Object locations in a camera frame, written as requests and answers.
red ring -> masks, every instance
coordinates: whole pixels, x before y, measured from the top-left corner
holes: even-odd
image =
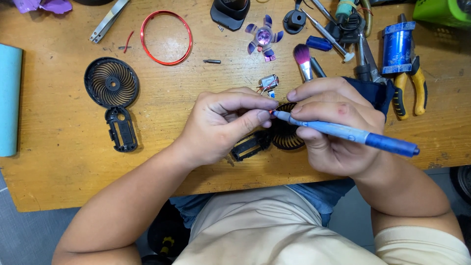
[[[169,14],[169,15],[172,15],[176,18],[178,18],[182,23],[183,25],[185,26],[185,28],[187,28],[187,31],[188,31],[188,37],[189,37],[189,40],[190,40],[190,44],[188,45],[188,50],[187,52],[185,53],[185,55],[180,58],[179,60],[177,61],[174,61],[174,62],[170,62],[170,63],[167,63],[167,62],[162,62],[162,61],[159,61],[157,60],[154,56],[152,56],[152,54],[150,54],[149,50],[147,49],[146,47],[146,42],[144,41],[144,29],[147,25],[147,22],[149,21],[149,19],[152,19],[154,18],[154,16],[158,15],[158,14],[162,14],[162,13],[165,13],[165,14]],[[144,48],[144,50],[146,51],[147,55],[154,61],[158,62],[159,64],[161,65],[165,65],[165,66],[174,66],[176,64],[179,64],[181,62],[183,62],[187,57],[188,57],[188,54],[190,54],[190,50],[191,50],[191,45],[193,44],[193,39],[191,38],[191,31],[190,31],[190,27],[188,26],[188,24],[185,22],[185,20],[180,17],[179,15],[171,12],[171,11],[168,11],[168,10],[159,10],[159,11],[155,11],[154,13],[150,14],[145,20],[144,22],[142,23],[142,27],[141,27],[141,43],[142,43],[142,47]]]

fan grille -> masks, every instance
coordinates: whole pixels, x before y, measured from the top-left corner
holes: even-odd
[[[283,104],[276,110],[291,112],[295,102]],[[304,140],[296,135],[297,125],[292,125],[280,119],[272,120],[270,127],[271,141],[273,145],[283,150],[294,150],[304,145]]]
[[[93,61],[85,72],[85,87],[92,99],[106,108],[127,107],[136,98],[136,73],[125,62],[103,57]]]

beige t-shirt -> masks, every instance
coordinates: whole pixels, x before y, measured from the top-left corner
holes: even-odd
[[[459,239],[435,229],[397,226],[374,240],[376,255],[322,227],[316,209],[286,186],[244,190],[211,198],[173,264],[471,264]]]

wooden table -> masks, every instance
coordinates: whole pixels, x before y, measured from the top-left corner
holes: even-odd
[[[335,10],[336,1],[322,1]],[[274,31],[282,30],[283,17],[293,1],[252,0],[242,30],[221,32],[209,15],[212,0],[131,0],[99,44],[88,41],[113,3],[87,7],[73,2],[65,15],[46,12],[19,14],[0,5],[0,42],[24,49],[18,153],[2,157],[0,166],[17,209],[21,212],[83,205],[91,196],[147,158],[168,146],[179,135],[193,103],[202,91],[232,87],[255,88],[258,80],[276,74],[280,85],[276,98],[286,102],[286,93],[301,83],[292,57],[297,43],[320,34],[307,22],[297,35],[285,34],[273,45],[276,61],[265,63],[261,54],[247,54],[252,36],[243,31],[249,23],[260,25],[272,16]],[[167,9],[184,17],[191,27],[194,47],[188,59],[177,66],[162,66],[143,51],[139,39],[142,22],[151,12]],[[381,30],[405,13],[411,19],[413,5],[373,8],[373,33],[368,38],[381,65]],[[309,13],[324,25],[318,10]],[[134,30],[125,54],[124,46]],[[173,17],[158,17],[148,26],[146,40],[158,58],[181,57],[187,47],[184,27]],[[471,49],[463,32],[417,24],[416,53],[429,86],[427,113],[398,121],[390,108],[385,134],[419,144],[421,154],[411,162],[421,169],[471,163]],[[311,51],[327,76],[352,76],[357,60],[342,63],[336,51]],[[139,148],[132,153],[113,149],[104,120],[105,109],[85,91],[83,74],[98,57],[111,56],[128,63],[137,73],[140,94],[128,107]],[[220,59],[220,65],[203,59]],[[406,107],[413,108],[414,93],[407,84]],[[336,177],[315,172],[306,159],[306,149],[282,151],[275,147],[243,162],[230,156],[212,166],[195,169],[175,195],[240,190]]]

blue jeans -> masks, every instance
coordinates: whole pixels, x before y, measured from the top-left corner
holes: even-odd
[[[330,215],[333,207],[337,204],[341,197],[355,186],[352,179],[331,180],[322,182],[311,182],[302,184],[287,185],[316,208],[322,218],[322,225],[327,226],[330,221]],[[180,211],[186,228],[191,225],[200,213],[201,209],[211,199],[214,193],[196,194],[181,197],[170,198],[170,203]]]

